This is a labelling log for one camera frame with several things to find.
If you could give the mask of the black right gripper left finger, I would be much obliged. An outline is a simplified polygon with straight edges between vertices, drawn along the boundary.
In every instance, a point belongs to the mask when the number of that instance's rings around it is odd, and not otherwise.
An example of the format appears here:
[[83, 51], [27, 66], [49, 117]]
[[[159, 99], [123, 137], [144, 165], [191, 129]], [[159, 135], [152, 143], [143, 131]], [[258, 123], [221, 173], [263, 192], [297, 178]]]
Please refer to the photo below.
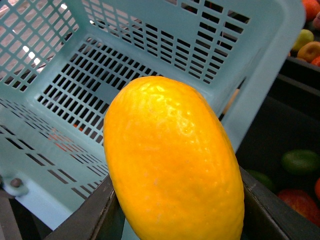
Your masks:
[[107, 176], [47, 240], [120, 240], [125, 215]]

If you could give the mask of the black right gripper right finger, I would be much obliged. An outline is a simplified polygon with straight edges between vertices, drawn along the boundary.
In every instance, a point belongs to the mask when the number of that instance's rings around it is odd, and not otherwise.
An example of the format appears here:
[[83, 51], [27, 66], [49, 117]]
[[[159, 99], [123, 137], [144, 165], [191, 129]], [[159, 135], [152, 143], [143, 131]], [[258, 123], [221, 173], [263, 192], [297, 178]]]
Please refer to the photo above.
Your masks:
[[294, 211], [243, 168], [242, 240], [318, 240], [320, 228]]

